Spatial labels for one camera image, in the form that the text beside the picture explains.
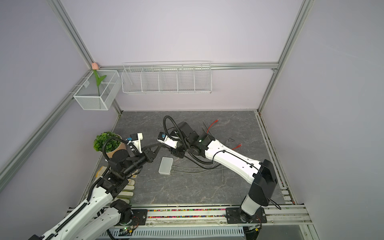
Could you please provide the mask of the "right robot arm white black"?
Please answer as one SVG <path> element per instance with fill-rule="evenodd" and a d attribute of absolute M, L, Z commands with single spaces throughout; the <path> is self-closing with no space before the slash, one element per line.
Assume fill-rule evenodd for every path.
<path fill-rule="evenodd" d="M 240 207 L 228 209 L 227 217 L 234 223 L 252 223 L 262 219 L 262 208 L 272 201 L 278 180 L 271 161 L 253 160 L 226 147 L 208 133 L 197 134 L 186 122 L 174 126 L 158 137 L 174 156 L 184 158 L 190 154 L 195 163 L 218 163 L 242 177 L 250 189 Z"/>

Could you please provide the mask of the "white network switch box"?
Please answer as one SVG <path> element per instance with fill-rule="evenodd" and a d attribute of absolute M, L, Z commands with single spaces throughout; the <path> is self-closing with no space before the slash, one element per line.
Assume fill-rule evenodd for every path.
<path fill-rule="evenodd" d="M 169 176 L 173 166 L 173 158 L 163 157 L 159 167 L 159 174 Z"/>

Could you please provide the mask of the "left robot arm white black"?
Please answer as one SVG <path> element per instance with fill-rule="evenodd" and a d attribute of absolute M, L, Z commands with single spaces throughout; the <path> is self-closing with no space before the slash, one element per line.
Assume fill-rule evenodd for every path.
<path fill-rule="evenodd" d="M 95 240 L 115 225 L 138 224 L 130 204 L 117 198 L 129 179 L 144 164 L 157 157 L 162 144 L 136 149 L 133 156 L 126 150 L 107 158 L 108 168 L 92 185 L 87 197 L 63 220 L 32 240 Z"/>

